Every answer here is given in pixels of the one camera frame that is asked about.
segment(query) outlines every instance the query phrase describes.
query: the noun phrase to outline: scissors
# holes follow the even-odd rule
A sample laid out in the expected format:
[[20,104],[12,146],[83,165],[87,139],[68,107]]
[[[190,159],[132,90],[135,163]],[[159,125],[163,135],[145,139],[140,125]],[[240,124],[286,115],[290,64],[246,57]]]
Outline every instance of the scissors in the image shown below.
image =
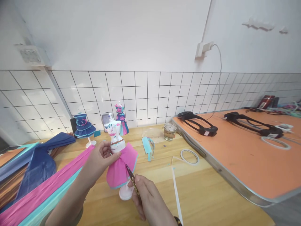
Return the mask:
[[138,189],[136,187],[136,184],[135,184],[135,176],[134,176],[133,172],[130,170],[130,168],[129,168],[129,166],[127,164],[125,164],[125,167],[126,167],[128,173],[129,173],[129,177],[131,178],[131,181],[132,181],[132,183],[134,185],[134,188],[135,188],[135,191],[136,191],[136,193],[138,195],[138,198],[141,200],[140,195],[139,195],[139,191],[138,191]]

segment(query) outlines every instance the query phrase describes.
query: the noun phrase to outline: red thermos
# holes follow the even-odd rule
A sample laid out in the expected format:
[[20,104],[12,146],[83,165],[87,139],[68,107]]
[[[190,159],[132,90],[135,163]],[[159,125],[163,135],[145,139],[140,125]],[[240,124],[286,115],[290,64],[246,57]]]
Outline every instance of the red thermos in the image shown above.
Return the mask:
[[267,107],[270,105],[270,103],[272,102],[272,100],[275,98],[274,95],[265,95],[263,97],[263,99],[260,101],[259,105],[257,106],[257,108],[260,109],[267,109]]

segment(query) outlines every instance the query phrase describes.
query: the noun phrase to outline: hand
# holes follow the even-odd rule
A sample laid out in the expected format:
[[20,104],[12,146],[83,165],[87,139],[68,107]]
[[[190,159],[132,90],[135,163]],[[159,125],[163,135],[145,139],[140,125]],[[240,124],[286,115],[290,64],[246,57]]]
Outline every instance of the hand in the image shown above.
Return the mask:
[[100,142],[90,153],[80,175],[86,181],[89,188],[93,187],[103,172],[121,156],[121,152],[112,154],[111,143]]
[[[175,218],[167,208],[154,182],[144,176],[136,174],[135,183],[141,200],[138,198],[136,191],[133,192],[132,200],[137,208],[140,218],[143,221],[147,219],[151,226],[177,226]],[[128,186],[133,186],[132,181],[129,182]]]

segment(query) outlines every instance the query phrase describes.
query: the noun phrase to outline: pink paper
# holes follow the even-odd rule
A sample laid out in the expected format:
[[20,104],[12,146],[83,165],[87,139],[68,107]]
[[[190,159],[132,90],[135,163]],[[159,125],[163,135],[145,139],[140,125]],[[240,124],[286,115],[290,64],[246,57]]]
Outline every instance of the pink paper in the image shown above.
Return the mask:
[[130,143],[121,150],[120,158],[109,166],[107,172],[107,183],[112,189],[122,187],[127,183],[129,174],[126,170],[125,163],[129,166],[132,172],[135,170],[138,152],[133,148]]
[[94,146],[89,146],[68,165],[52,175],[44,183],[36,187],[10,208],[0,214],[1,226],[17,226],[53,192],[65,183],[75,172],[77,172],[88,159]]

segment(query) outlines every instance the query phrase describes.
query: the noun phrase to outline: bracelet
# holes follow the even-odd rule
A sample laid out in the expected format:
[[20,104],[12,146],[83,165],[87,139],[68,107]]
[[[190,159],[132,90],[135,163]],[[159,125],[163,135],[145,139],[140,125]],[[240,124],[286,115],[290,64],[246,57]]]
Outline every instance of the bracelet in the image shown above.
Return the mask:
[[177,222],[178,226],[182,226],[182,223],[181,223],[180,219],[178,217],[175,217],[175,219],[176,219],[176,222]]

